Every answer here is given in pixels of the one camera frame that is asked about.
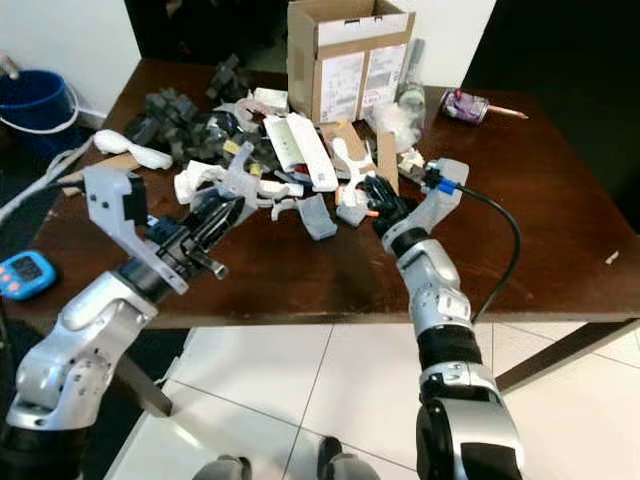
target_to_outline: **brown table surface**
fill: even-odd
[[[122,131],[143,109],[145,94],[174,87],[200,108],[214,69],[142,60],[118,98],[104,128]],[[252,74],[254,86],[286,88],[286,76]],[[489,114],[470,127],[437,113],[442,89],[428,88],[427,133],[419,149],[427,159],[450,157],[471,167],[468,185],[493,197],[518,220],[522,258],[515,276],[485,320],[622,321],[640,316],[640,241],[603,188],[560,132],[529,96],[484,92],[498,105],[530,115],[523,121]],[[83,164],[103,157],[90,150]],[[181,216],[173,192],[177,169],[140,169],[149,212]],[[401,180],[401,193],[419,197]],[[335,237],[314,242],[297,213],[272,223],[269,211],[254,214],[214,249],[231,270],[224,281],[203,275],[184,296],[162,306],[153,328],[243,323],[407,321],[407,293],[393,259],[367,220],[358,229],[340,220]],[[472,198],[436,229],[460,272],[462,288],[478,307],[502,274],[512,248],[508,225]],[[61,307],[124,252],[88,219],[84,199],[60,198],[33,247],[62,272],[50,290],[9,314],[40,329]],[[605,259],[619,251],[612,265]]]

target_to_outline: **cardboard piece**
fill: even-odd
[[[395,98],[415,13],[387,0],[301,0],[287,14],[289,101],[314,123]]]
[[[396,136],[393,132],[378,132],[378,174],[387,180],[396,194],[398,185],[398,162],[396,159]]]
[[[106,160],[102,160],[101,162],[96,163],[96,165],[102,165],[110,168],[119,168],[121,170],[127,170],[129,172],[136,170],[141,166],[138,162],[136,162],[136,159],[133,158],[133,155],[128,152],[116,155],[115,157],[107,158]],[[79,180],[82,180],[82,170],[78,170],[77,172],[65,175],[64,177],[58,179],[58,182],[77,182]],[[80,189],[75,187],[63,188],[62,191],[67,197],[72,197],[73,195],[80,193]]]
[[[331,141],[335,137],[340,137],[347,144],[347,150],[349,152],[349,158],[355,162],[364,160],[367,150],[364,147],[364,143],[360,140],[360,137],[356,133],[351,123],[325,123],[320,125],[320,132],[322,138],[327,146],[327,149],[331,152],[331,161],[336,169],[342,172],[348,172],[349,169],[338,156],[334,155],[331,148]],[[366,173],[368,171],[375,171],[376,166],[373,162],[363,162],[360,166],[360,172]]]

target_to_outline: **printed label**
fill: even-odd
[[[351,122],[356,118],[364,52],[322,61],[320,122]]]
[[[393,102],[406,50],[407,45],[403,44],[371,51],[359,118],[368,115],[377,103]]]

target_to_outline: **metal bracket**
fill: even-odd
[[[136,235],[135,223],[127,220],[123,198],[131,195],[130,172],[94,165],[82,171],[89,218],[132,257],[147,264],[180,295],[189,288],[149,245]]]

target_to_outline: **blue connector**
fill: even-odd
[[[440,190],[441,192],[447,193],[449,195],[453,195],[453,192],[456,191],[456,182],[453,182],[451,180],[449,180],[448,178],[442,178],[442,180],[440,180],[440,183],[438,184],[438,190]]]

